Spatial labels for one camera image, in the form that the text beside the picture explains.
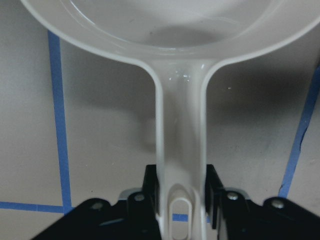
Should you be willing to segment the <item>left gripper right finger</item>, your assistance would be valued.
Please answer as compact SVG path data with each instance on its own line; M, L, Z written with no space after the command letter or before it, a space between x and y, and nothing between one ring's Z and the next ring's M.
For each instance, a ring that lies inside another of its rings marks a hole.
M224 187L212 164L206 167L205 210L219 240L318 240L320 218L283 197L262 205L245 192Z

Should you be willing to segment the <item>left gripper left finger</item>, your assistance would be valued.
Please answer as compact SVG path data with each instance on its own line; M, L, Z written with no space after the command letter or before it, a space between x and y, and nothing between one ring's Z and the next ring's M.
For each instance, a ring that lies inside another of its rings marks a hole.
M145 168L143 184L124 191L116 204L91 198L37 234L36 240L160 240L156 165Z

